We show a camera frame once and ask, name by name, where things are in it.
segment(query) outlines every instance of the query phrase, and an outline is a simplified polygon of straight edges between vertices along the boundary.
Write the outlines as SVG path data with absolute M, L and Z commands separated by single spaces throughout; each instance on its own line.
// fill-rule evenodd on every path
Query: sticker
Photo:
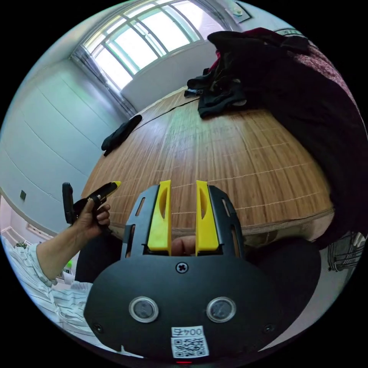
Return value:
M 174 358 L 201 358 L 209 356 L 203 326 L 172 327 L 171 349 Z

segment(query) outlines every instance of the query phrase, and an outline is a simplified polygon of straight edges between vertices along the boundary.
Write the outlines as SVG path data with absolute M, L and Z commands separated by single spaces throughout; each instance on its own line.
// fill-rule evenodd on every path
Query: window pane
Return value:
M 95 60 L 120 89 L 123 89 L 133 79 L 106 49 L 103 49 Z
M 147 5 L 144 5 L 142 7 L 139 7 L 138 9 L 133 9 L 133 10 L 127 11 L 127 12 L 124 13 L 124 15 L 126 15 L 129 18 L 133 18 L 134 16 L 136 16 L 140 13 L 143 13 L 145 10 L 148 10 L 150 8 L 153 8 L 153 7 L 154 7 L 154 4 L 147 4 Z
M 115 31 L 119 26 L 121 26 L 122 24 L 124 24 L 126 22 L 126 19 L 121 18 L 119 21 L 117 21 L 113 26 L 111 26 L 108 30 L 107 30 L 107 34 L 110 34 L 112 31 Z
M 182 1 L 173 6 L 189 19 L 204 39 L 213 32 L 223 31 L 223 28 L 210 15 L 193 3 Z
M 116 40 L 116 43 L 142 69 L 157 59 L 156 54 L 133 29 L 127 29 Z
M 189 40 L 179 27 L 163 12 L 152 14 L 141 21 L 160 39 L 169 52 L 189 44 Z
M 119 50 L 118 47 L 114 45 L 113 42 L 108 43 L 109 47 L 111 47 L 111 50 L 114 51 L 117 56 L 120 58 L 120 60 L 130 69 L 130 71 L 133 74 L 136 74 L 138 72 L 138 69 L 129 61 L 129 59 Z
M 146 41 L 148 41 L 154 49 L 157 51 L 157 53 L 160 56 L 166 55 L 166 51 L 162 48 L 162 46 L 157 42 L 157 40 L 153 37 L 151 33 L 148 32 L 148 30 L 140 23 L 137 23 L 136 21 L 132 22 L 132 25 L 134 25 L 134 28 L 145 37 Z
M 93 40 L 88 41 L 86 48 L 87 50 L 92 53 L 93 50 L 105 39 L 105 36 L 103 34 L 99 35 L 98 37 L 94 37 Z
M 163 7 L 163 10 L 169 13 L 185 29 L 193 42 L 200 39 L 193 27 L 175 9 L 165 6 Z

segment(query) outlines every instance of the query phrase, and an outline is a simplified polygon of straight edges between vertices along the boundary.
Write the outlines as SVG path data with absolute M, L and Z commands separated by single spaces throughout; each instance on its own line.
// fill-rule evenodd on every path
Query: screw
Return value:
M 104 329 L 102 328 L 102 326 L 98 323 L 95 323 L 93 325 L 93 329 L 96 330 L 99 334 L 102 334 L 104 332 Z
M 268 333 L 270 333 L 272 331 L 275 331 L 275 326 L 274 325 L 268 324 L 268 325 L 265 325 L 263 327 L 263 333 L 264 334 L 266 334 L 266 333 L 268 334 Z
M 184 262 L 180 262 L 176 265 L 176 271 L 178 271 L 179 273 L 185 273 L 188 271 L 188 269 L 188 265 Z

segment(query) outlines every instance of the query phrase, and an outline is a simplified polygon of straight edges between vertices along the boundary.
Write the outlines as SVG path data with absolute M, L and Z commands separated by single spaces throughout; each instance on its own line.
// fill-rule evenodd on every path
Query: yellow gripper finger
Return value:
M 161 181 L 153 210 L 148 248 L 171 256 L 171 180 Z
M 212 252 L 219 247 L 207 182 L 197 180 L 197 217 L 195 222 L 195 254 Z

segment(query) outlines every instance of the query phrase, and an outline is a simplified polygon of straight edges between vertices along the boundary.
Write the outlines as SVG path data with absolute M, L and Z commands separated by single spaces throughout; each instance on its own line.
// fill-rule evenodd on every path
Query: black device body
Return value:
M 172 328 L 201 326 L 208 354 L 196 355 L 201 352 L 194 348 L 194 355 L 183 356 L 196 358 L 199 363 L 256 352 L 281 333 L 278 326 L 284 314 L 276 288 L 245 259 L 239 220 L 227 194 L 214 186 L 208 188 L 219 247 L 216 253 L 197 257 L 149 251 L 148 236 L 159 186 L 148 188 L 138 197 L 126 223 L 122 257 L 97 277 L 84 310 L 88 325 L 102 344 L 118 352 L 123 346 L 148 359 L 172 362 L 178 360 L 173 355 Z M 231 228 L 235 228 L 236 241 L 230 237 Z M 181 262 L 187 266 L 184 273 L 178 272 Z M 141 296 L 158 306 L 158 317 L 153 322 L 141 323 L 130 314 L 131 302 Z M 209 303 L 218 297 L 229 298 L 236 305 L 234 316 L 224 323 L 213 322 L 207 315 Z M 183 339 L 193 343 L 192 336 Z M 204 340 L 197 339 L 196 343 L 203 344 Z

